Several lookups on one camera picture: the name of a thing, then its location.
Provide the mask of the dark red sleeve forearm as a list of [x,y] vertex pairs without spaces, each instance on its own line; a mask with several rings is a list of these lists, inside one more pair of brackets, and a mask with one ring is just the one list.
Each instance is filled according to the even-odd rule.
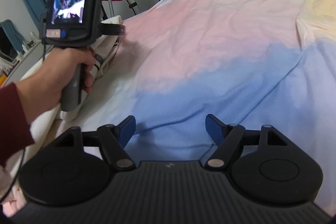
[[0,122],[0,159],[5,167],[15,153],[35,143],[14,83],[1,88]]

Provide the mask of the person left hand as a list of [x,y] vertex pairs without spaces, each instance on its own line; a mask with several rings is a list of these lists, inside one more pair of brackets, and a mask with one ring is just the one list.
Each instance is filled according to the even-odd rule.
[[58,105],[62,90],[74,77],[78,65],[85,64],[84,91],[92,91],[95,78],[90,70],[96,64],[94,55],[91,48],[55,48],[36,73],[15,84],[28,124]]

